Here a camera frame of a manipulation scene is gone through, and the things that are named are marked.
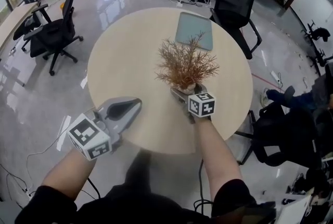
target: glossy floor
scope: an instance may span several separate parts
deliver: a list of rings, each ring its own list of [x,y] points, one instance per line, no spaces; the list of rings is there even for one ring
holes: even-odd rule
[[[49,0],[50,4],[54,3],[48,10],[51,19],[61,18],[59,6],[63,1]],[[41,56],[31,59],[29,51],[23,53],[20,50],[22,42],[19,42],[17,51],[8,58],[5,68],[25,82],[25,86],[22,87],[19,82],[8,77],[7,73],[1,77],[0,163],[23,178],[28,185],[33,183],[32,191],[64,157],[72,144],[65,138],[62,146],[58,143],[43,154],[30,156],[28,168],[32,181],[25,167],[27,156],[45,150],[57,137],[64,119],[73,120],[93,107],[86,84],[87,62],[99,36],[112,23],[134,11],[151,7],[175,7],[169,0],[74,0],[73,5],[76,33],[84,36],[85,40],[82,43],[73,43],[68,51],[77,57],[79,62],[74,64],[69,58],[59,57],[55,67],[56,75],[51,77],[48,73],[51,61],[44,61]],[[184,5],[184,9],[210,16],[208,6]],[[262,44],[254,52],[253,60],[249,61],[254,85],[251,109],[258,113],[261,108],[260,93],[263,89],[278,88],[270,75],[271,71],[281,74],[283,90],[293,85],[297,94],[309,91],[316,75],[310,68],[305,52],[288,35],[256,11],[251,18],[263,38]],[[242,31],[248,43],[254,45],[256,37],[251,28],[246,26]],[[249,119],[245,120],[241,129],[249,129]],[[242,157],[249,145],[247,139],[237,135],[233,135],[227,143],[237,158]],[[98,160],[91,179],[101,195],[105,195],[113,185],[123,182],[126,170],[137,152],[135,145],[124,143],[112,156],[106,155]],[[169,196],[184,207],[192,208],[193,201],[199,198],[199,164],[199,153],[177,156],[153,154],[152,190]],[[241,167],[246,184],[258,200],[262,200],[263,191],[283,193],[287,185],[293,182],[299,169],[298,165],[289,162],[280,167],[269,167],[259,163],[254,155]],[[206,174],[203,174],[204,196],[209,198]],[[7,200],[9,195],[6,172],[3,170],[0,173],[0,182],[1,197]],[[8,185],[13,200],[21,205],[27,204],[28,197],[11,177],[8,178]],[[89,184],[85,185],[84,190],[96,196]],[[81,192],[76,202],[81,206],[90,200],[88,195]]]

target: sleeve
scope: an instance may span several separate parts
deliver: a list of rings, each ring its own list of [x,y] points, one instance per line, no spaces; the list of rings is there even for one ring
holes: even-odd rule
[[[248,187],[242,180],[235,179],[224,184],[217,192],[212,217],[218,217],[232,212],[240,207],[255,205]]]
[[[21,211],[15,224],[21,223],[72,223],[76,213],[74,200],[48,187],[37,189],[29,204]]]
[[[329,94],[333,94],[333,77],[329,65],[325,66],[326,86]]]

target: desk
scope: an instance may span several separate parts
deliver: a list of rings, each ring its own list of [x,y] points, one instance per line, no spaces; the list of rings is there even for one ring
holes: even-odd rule
[[[140,98],[142,110],[123,136],[158,153],[195,152],[194,126],[171,95],[170,87],[156,80],[155,73],[160,61],[158,49],[162,40],[175,38],[182,11],[151,8],[121,18],[100,36],[88,62],[88,87],[95,106],[111,97]],[[211,55],[216,55],[220,70],[203,84],[216,96],[212,121],[226,140],[247,116],[252,101],[252,76],[234,39],[215,23],[212,32]]]
[[[31,3],[16,7],[0,26],[0,52],[2,52],[7,41],[13,36],[17,28],[37,7],[37,3]]]

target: chair armrest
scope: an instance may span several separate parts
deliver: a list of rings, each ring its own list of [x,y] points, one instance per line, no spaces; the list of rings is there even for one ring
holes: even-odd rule
[[[251,25],[253,31],[255,32],[255,34],[256,34],[256,36],[257,36],[257,43],[256,43],[256,45],[251,49],[251,53],[253,53],[253,51],[254,51],[254,50],[255,50],[255,49],[261,44],[261,42],[262,42],[262,38],[261,38],[261,36],[260,36],[260,34],[259,34],[257,28],[255,27],[255,25],[254,25],[254,23],[252,22],[251,19],[249,19],[249,23],[250,23],[250,25]]]
[[[212,17],[213,17],[215,23],[221,27],[221,22],[220,22],[219,18],[217,17],[217,14],[215,13],[214,8],[211,8],[210,12],[212,13]]]
[[[35,8],[34,10],[31,11],[31,13],[32,13],[32,14],[33,14],[33,13],[36,13],[36,12],[38,12],[38,11],[40,11],[40,10],[46,8],[46,7],[48,7],[48,4],[45,4],[45,5],[42,5],[42,6],[39,6],[39,7]]]
[[[31,32],[29,32],[28,34],[26,34],[24,37],[23,37],[23,40],[27,41],[29,39],[31,39],[31,37],[34,37],[36,36],[38,33],[40,33],[42,30],[43,30],[43,26],[39,27],[38,29],[35,29]]]

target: potted plant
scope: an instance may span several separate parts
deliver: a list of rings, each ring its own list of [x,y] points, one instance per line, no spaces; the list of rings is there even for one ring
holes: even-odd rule
[[[203,33],[182,44],[165,39],[159,49],[161,63],[157,79],[185,94],[193,94],[196,84],[217,74],[216,57],[200,49]]]

